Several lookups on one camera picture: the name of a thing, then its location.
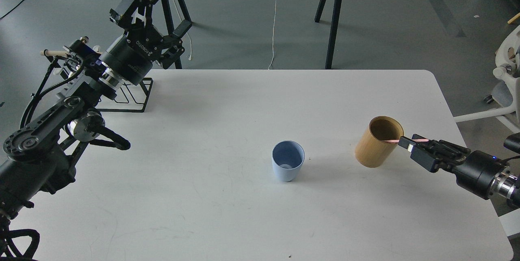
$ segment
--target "light blue cup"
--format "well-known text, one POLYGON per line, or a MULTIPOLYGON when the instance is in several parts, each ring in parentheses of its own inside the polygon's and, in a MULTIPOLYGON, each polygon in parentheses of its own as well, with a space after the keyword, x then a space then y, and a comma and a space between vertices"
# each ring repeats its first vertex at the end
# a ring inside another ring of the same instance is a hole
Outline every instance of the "light blue cup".
POLYGON ((273 149, 273 171, 278 180, 283 182, 292 181, 298 174, 305 153, 303 148, 294 141, 282 141, 273 149))

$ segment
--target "chair wheel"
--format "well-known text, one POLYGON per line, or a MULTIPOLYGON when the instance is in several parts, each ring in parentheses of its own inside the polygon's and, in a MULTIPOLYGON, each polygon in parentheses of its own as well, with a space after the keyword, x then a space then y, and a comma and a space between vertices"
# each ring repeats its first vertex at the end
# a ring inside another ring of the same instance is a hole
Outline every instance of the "chair wheel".
POLYGON ((490 103, 494 102, 494 99, 493 99, 493 96, 490 94, 490 95, 486 96, 486 97, 483 99, 483 101, 484 101, 485 103, 487 103, 487 104, 490 104, 490 103))

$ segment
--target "chair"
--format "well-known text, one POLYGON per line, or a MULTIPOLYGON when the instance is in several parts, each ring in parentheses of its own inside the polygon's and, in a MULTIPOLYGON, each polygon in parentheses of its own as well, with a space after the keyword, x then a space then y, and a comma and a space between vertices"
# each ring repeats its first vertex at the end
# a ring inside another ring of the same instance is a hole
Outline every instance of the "chair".
POLYGON ((505 38, 496 52, 496 57, 494 59, 496 68, 493 70, 493 75, 501 81, 496 85, 496 87, 494 87, 492 91, 492 99, 502 107, 457 116, 455 117, 455 122, 498 117, 516 112, 515 123, 520 123, 520 78, 518 78, 520 75, 519 52, 520 26, 505 38))

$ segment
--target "bamboo cup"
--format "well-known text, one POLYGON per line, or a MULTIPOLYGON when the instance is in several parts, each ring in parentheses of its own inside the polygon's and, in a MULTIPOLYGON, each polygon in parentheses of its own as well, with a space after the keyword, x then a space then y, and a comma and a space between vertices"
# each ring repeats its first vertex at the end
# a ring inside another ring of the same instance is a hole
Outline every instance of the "bamboo cup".
POLYGON ((356 146, 356 159, 366 167, 379 167, 397 146, 382 141, 399 139, 404 134, 398 121, 386 116, 373 118, 356 146))

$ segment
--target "concrete floor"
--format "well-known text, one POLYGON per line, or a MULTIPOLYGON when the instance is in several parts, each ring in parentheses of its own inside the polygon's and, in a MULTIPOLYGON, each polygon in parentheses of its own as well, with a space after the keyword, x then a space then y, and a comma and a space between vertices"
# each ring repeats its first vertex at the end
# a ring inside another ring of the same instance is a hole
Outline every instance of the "concrete floor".
MULTIPOLYGON (((82 35, 90 37, 91 46, 106 49, 122 33, 108 20, 109 9, 119 1, 26 0, 0 20, 0 137, 17 129, 29 95, 45 73, 47 62, 39 51, 59 50, 82 35)), ((18 2, 2 0, 0 13, 18 2)), ((184 40, 184 68, 267 68, 273 54, 274 2, 186 0, 195 24, 189 31, 191 61, 184 40)), ((273 68, 323 68, 332 0, 320 24, 313 22, 317 4, 277 0, 273 68)), ((517 26, 507 20, 518 11, 509 0, 343 0, 333 68, 429 70, 454 116, 484 111, 490 106, 481 100, 498 82, 492 75, 494 52, 517 26)), ((165 32, 161 14, 157 9, 154 23, 165 32)), ((54 76, 50 83, 58 80, 54 76)), ((459 129, 472 150, 514 156, 502 147, 511 131, 494 118, 460 123, 459 129)), ((501 200, 494 205, 499 214, 510 210, 501 200)), ((512 244, 519 260, 518 239, 512 244)))

